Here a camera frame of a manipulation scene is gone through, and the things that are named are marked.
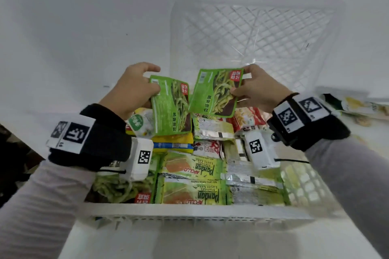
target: packaged food pile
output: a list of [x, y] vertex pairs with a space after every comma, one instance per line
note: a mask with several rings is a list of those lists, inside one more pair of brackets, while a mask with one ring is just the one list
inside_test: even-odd
[[155, 76], [152, 109], [137, 109], [126, 133], [151, 139], [143, 181], [124, 180], [120, 163], [101, 168], [86, 198], [93, 203], [289, 205], [274, 146], [256, 107], [236, 108], [232, 87], [243, 69], [201, 69], [193, 94], [186, 82]]

